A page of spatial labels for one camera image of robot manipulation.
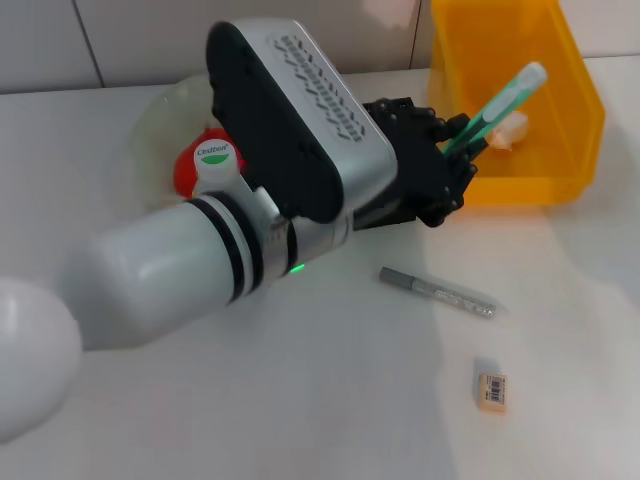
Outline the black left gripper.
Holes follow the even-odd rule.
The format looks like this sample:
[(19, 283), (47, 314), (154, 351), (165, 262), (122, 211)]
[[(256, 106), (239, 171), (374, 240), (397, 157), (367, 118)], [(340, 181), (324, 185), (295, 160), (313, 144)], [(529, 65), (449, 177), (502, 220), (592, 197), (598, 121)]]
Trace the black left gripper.
[(444, 119), (431, 107), (409, 97), (381, 98), (363, 105), (389, 140), (397, 160), (394, 180), (359, 209), (359, 227), (373, 229), (420, 220), (435, 228), (464, 205), (464, 194), (476, 175), (476, 158), (488, 148), (485, 138), (457, 147), (445, 159), (452, 168), (454, 192), (446, 207), (446, 170), (436, 143), (455, 138), (470, 122), (465, 113)]

